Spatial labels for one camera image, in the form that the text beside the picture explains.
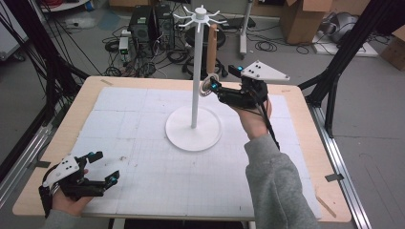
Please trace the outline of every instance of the human hand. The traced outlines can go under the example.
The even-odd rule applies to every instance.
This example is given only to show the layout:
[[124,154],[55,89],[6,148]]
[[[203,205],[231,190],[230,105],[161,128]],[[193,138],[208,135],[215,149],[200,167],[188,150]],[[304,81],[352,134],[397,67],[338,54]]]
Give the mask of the human hand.
[[[267,100],[265,107],[267,109],[267,116],[270,117],[271,102],[269,100]],[[247,137],[249,137],[250,140],[268,134],[265,121],[257,109],[246,111],[235,107],[230,108],[232,108],[239,115],[242,126],[244,127]]]
[[81,212],[92,199],[93,197],[83,197],[75,201],[72,198],[66,197],[59,188],[53,195],[52,208],[72,216],[80,217]]

